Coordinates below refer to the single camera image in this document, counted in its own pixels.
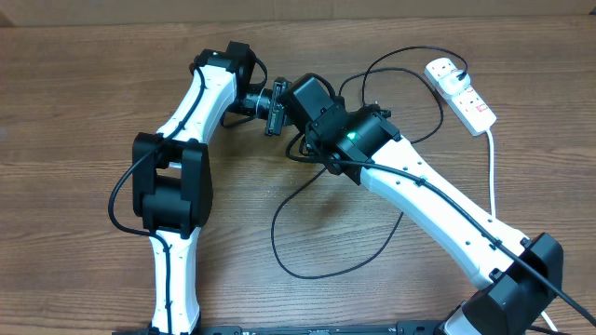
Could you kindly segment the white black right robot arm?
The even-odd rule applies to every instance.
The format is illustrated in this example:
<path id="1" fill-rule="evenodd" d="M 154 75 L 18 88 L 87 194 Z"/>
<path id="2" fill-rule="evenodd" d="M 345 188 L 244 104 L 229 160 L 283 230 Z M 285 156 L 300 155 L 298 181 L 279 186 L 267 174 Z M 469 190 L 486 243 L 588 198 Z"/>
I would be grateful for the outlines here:
<path id="1" fill-rule="evenodd" d="M 561 294 L 562 246 L 530 238 L 483 210 L 436 172 L 376 105 L 355 113 L 305 74 L 281 95 L 305 138 L 303 162 L 346 175 L 409 216 L 462 269 L 476 293 L 440 334 L 523 334 Z"/>

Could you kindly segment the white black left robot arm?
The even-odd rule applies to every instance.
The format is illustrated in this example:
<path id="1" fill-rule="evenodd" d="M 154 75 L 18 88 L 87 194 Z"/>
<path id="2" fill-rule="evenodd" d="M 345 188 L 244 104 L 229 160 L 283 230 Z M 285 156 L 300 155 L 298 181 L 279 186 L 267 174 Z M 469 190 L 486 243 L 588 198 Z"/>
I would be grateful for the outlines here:
<path id="1" fill-rule="evenodd" d="M 290 124 L 278 101 L 289 82 L 279 78 L 272 88 L 252 82 L 254 68 L 262 66 L 247 44 L 203 50 L 190 65 L 191 86 L 172 117 L 133 142 L 133 211 L 155 260 L 156 307 L 146 334 L 199 332 L 196 255 L 213 200 L 208 144 L 225 114 L 265 120 L 267 136 Z"/>

